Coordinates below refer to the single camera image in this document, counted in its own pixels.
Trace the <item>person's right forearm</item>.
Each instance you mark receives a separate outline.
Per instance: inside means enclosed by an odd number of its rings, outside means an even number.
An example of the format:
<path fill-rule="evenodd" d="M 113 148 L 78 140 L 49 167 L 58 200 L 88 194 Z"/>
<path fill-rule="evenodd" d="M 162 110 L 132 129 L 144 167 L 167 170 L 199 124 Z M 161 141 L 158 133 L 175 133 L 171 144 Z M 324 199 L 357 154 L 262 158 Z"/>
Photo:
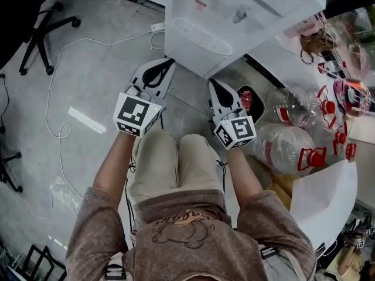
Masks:
<path fill-rule="evenodd" d="M 241 207 L 250 197 L 263 191 L 242 149 L 227 151 L 227 162 L 237 202 Z"/>

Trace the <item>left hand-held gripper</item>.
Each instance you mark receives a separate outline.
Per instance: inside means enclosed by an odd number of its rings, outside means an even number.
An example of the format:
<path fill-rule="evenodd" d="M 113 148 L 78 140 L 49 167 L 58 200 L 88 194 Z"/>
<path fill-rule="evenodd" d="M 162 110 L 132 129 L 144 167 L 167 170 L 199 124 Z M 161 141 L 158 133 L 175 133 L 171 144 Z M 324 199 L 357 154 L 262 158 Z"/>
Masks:
<path fill-rule="evenodd" d="M 113 121 L 115 127 L 129 135 L 143 138 L 165 109 L 161 102 L 176 69 L 174 59 L 152 60 L 139 66 L 131 77 L 131 84 L 118 96 Z"/>

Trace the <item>black metal frame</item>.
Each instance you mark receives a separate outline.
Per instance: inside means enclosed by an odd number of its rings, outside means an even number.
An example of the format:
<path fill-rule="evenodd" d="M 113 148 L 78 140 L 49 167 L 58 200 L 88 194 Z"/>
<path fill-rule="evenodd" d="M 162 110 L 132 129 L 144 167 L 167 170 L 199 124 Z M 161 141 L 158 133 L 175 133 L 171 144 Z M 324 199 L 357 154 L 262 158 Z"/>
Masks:
<path fill-rule="evenodd" d="M 26 281 L 37 280 L 38 271 L 41 269 L 43 263 L 47 264 L 47 272 L 44 277 L 42 277 L 42 281 L 51 281 L 50 277 L 57 269 L 62 271 L 57 281 L 66 281 L 67 271 L 65 266 L 52 257 L 48 246 L 39 249 L 35 245 L 31 245 L 22 265 L 22 275 Z"/>

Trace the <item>pink and red plastic bag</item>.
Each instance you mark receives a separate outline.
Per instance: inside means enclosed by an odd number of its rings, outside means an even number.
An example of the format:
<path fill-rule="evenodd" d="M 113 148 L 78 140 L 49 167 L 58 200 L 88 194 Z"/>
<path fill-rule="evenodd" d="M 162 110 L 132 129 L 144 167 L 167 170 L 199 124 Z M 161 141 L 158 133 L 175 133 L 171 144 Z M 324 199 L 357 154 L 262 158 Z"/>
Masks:
<path fill-rule="evenodd" d="M 375 99 L 363 82 L 346 78 L 333 83 L 333 92 L 339 108 L 347 116 L 375 116 Z"/>

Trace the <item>person's left forearm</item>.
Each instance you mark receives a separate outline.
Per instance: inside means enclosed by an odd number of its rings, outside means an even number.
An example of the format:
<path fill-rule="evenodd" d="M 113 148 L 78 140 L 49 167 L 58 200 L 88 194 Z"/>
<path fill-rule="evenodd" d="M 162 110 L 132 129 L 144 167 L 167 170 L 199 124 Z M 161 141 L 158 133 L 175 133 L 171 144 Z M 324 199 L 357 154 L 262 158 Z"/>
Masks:
<path fill-rule="evenodd" d="M 93 187 L 108 195 L 118 208 L 124 191 L 135 136 L 119 132 L 94 179 Z"/>

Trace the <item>brown bag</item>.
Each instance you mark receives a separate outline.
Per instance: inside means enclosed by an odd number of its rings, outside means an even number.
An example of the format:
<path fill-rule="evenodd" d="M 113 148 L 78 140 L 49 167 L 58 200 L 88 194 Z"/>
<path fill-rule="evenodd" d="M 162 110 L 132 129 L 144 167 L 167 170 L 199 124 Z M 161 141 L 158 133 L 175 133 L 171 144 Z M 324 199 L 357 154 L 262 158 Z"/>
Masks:
<path fill-rule="evenodd" d="M 300 44 L 300 58 L 305 64 L 312 64 L 314 55 L 324 57 L 332 54 L 332 51 L 338 47 L 338 44 L 325 29 L 320 29 L 308 36 L 301 35 Z"/>

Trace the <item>black framed window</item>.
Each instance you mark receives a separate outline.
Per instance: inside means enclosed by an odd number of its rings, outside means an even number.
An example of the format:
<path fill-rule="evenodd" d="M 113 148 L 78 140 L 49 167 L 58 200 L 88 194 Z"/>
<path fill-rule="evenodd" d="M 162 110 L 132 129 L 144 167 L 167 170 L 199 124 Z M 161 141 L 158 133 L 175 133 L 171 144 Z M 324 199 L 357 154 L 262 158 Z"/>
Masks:
<path fill-rule="evenodd" d="M 345 62 L 353 78 L 375 74 L 375 0 L 326 0 L 323 13 L 337 44 L 328 58 Z"/>

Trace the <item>person's brown printed shirt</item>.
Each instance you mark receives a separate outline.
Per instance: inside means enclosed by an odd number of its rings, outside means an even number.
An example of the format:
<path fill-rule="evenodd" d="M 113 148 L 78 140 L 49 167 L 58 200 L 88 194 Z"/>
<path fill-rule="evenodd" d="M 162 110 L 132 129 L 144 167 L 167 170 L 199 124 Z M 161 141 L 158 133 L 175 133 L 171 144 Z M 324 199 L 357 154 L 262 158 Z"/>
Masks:
<path fill-rule="evenodd" d="M 129 248 L 109 196 L 87 189 L 67 249 L 67 281 L 99 281 L 117 253 L 133 281 L 267 281 L 260 246 L 290 252 L 307 279 L 316 269 L 310 240 L 273 191 L 246 199 L 235 228 L 220 190 L 179 191 L 135 211 L 143 222 Z"/>

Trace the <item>white flat strip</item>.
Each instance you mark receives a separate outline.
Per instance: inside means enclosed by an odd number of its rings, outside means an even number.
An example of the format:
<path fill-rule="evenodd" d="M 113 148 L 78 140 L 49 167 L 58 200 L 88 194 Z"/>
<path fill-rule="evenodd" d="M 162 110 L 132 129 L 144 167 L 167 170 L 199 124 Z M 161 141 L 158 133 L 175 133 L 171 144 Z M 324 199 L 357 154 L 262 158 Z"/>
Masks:
<path fill-rule="evenodd" d="M 92 120 L 73 107 L 69 108 L 68 114 L 99 134 L 104 134 L 106 132 L 106 127 Z"/>

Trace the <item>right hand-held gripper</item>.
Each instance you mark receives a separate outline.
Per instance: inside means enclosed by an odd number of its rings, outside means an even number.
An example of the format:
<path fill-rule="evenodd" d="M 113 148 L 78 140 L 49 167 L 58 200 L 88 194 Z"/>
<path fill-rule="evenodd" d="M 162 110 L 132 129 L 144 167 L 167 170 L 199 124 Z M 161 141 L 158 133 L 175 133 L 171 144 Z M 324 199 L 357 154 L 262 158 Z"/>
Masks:
<path fill-rule="evenodd" d="M 213 135 L 226 150 L 248 145 L 257 137 L 252 116 L 241 108 L 241 101 L 233 88 L 219 80 L 209 80 L 211 113 L 209 123 Z"/>

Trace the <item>pink tumbler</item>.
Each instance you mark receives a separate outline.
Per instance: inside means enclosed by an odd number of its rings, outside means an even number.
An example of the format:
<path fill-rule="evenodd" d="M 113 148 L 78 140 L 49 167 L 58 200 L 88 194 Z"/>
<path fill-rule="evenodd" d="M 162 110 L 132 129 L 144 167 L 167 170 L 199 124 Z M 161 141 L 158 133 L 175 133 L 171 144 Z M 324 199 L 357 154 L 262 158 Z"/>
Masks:
<path fill-rule="evenodd" d="M 303 21 L 291 26 L 284 31 L 284 35 L 288 38 L 297 36 L 310 36 L 317 33 L 321 29 L 326 28 L 326 17 L 323 12 L 318 12 Z"/>

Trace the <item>clear plastic wrap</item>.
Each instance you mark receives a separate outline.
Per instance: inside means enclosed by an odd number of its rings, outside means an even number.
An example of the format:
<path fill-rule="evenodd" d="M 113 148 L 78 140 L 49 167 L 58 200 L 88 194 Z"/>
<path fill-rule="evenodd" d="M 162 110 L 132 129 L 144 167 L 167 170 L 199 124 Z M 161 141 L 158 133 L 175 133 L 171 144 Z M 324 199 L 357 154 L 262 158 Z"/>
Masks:
<path fill-rule="evenodd" d="M 50 185 L 52 194 L 61 200 L 69 200 L 73 197 L 70 186 L 60 176 L 56 176 Z"/>

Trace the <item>white trash bin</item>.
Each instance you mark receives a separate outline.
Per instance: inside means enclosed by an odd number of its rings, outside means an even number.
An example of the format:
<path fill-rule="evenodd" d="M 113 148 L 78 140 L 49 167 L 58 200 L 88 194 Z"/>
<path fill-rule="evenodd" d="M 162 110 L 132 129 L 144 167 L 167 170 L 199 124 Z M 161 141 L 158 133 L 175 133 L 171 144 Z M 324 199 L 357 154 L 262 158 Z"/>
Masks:
<path fill-rule="evenodd" d="M 242 85 L 237 94 L 241 101 L 241 106 L 246 110 L 247 115 L 251 116 L 254 124 L 263 117 L 265 112 L 265 104 L 263 99 L 250 85 Z"/>

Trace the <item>person's beige pants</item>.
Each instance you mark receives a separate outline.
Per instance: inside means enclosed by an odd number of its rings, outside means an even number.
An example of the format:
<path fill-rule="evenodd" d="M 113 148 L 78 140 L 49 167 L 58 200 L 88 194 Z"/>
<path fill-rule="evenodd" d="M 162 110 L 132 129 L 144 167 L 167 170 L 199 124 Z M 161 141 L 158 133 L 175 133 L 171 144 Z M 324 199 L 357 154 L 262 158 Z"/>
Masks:
<path fill-rule="evenodd" d="M 184 206 L 223 207 L 217 160 L 217 153 L 201 135 L 185 135 L 175 141 L 164 130 L 146 134 L 139 143 L 137 170 L 129 187 L 137 228 L 174 215 Z"/>

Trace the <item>white water dispenser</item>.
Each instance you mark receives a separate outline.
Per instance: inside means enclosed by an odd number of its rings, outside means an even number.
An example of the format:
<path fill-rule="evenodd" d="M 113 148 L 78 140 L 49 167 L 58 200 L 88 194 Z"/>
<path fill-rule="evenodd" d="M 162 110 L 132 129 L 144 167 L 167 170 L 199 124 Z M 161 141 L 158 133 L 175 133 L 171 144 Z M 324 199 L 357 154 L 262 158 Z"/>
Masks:
<path fill-rule="evenodd" d="M 166 0 L 165 54 L 209 78 L 325 5 L 326 0 Z"/>

